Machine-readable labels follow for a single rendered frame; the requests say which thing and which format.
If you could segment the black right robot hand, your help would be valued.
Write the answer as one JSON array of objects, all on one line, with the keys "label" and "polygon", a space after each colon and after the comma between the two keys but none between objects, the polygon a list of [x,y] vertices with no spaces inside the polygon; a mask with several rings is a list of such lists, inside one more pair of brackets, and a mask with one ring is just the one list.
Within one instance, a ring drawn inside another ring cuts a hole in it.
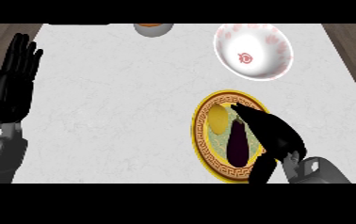
[{"label": "black right robot hand", "polygon": [[266,150],[255,158],[249,171],[249,183],[264,184],[273,174],[276,161],[280,161],[286,179],[297,177],[298,163],[306,156],[301,137],[289,124],[273,114],[235,104],[230,106]]}]

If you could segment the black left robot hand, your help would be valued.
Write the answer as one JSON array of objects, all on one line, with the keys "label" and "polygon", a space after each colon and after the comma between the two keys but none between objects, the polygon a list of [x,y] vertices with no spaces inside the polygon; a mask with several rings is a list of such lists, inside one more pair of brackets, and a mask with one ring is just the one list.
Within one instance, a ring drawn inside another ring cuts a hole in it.
[{"label": "black left robot hand", "polygon": [[0,68],[0,123],[18,123],[29,113],[41,56],[29,35],[16,33]]}]

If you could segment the dark purple eggplant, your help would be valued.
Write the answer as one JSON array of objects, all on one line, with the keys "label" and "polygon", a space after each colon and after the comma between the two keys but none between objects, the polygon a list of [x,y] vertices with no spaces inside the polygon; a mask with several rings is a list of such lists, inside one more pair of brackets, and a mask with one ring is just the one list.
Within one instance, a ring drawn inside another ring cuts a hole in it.
[{"label": "dark purple eggplant", "polygon": [[249,160],[249,144],[245,124],[235,120],[230,124],[230,134],[226,144],[226,159],[232,166],[242,168]]}]

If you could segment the yellow patterned plate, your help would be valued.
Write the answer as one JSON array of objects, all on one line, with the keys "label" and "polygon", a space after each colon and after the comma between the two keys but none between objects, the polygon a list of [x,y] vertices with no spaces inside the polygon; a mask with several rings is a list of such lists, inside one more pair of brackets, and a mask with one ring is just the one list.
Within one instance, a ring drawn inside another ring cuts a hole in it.
[{"label": "yellow patterned plate", "polygon": [[208,125],[208,110],[214,104],[218,104],[227,113],[227,123],[236,119],[238,114],[230,109],[233,104],[269,112],[266,106],[245,92],[226,89],[213,92],[201,101],[190,124],[190,137],[196,156],[210,173],[226,183],[245,183],[249,178],[249,171],[257,157],[266,152],[248,126],[245,126],[246,139],[249,144],[249,160],[244,167],[232,166],[226,159],[226,143],[230,133],[230,126],[224,132],[215,135]]}]

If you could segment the white bowl with red print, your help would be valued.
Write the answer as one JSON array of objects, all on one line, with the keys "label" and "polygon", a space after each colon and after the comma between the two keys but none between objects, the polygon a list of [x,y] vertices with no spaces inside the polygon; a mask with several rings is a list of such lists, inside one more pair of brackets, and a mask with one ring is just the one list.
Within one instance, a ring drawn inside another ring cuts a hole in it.
[{"label": "white bowl with red print", "polygon": [[272,81],[292,67],[292,45],[272,24],[223,24],[213,45],[226,68],[248,80]]}]

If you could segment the yellow lemon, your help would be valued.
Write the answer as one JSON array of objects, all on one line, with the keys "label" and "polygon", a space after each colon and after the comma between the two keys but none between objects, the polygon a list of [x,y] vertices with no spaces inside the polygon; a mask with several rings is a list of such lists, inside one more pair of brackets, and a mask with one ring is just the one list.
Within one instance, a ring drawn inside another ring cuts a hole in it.
[{"label": "yellow lemon", "polygon": [[207,121],[213,133],[220,135],[227,127],[227,112],[218,104],[213,104],[208,109]]}]

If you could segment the grey cup with orange top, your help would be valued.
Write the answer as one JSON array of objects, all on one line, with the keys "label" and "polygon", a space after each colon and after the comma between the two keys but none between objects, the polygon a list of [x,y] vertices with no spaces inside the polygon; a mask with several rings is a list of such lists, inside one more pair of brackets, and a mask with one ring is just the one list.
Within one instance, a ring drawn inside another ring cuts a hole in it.
[{"label": "grey cup with orange top", "polygon": [[140,24],[133,25],[136,32],[149,38],[155,38],[168,33],[173,28],[173,24],[161,24],[158,26],[143,26]]}]

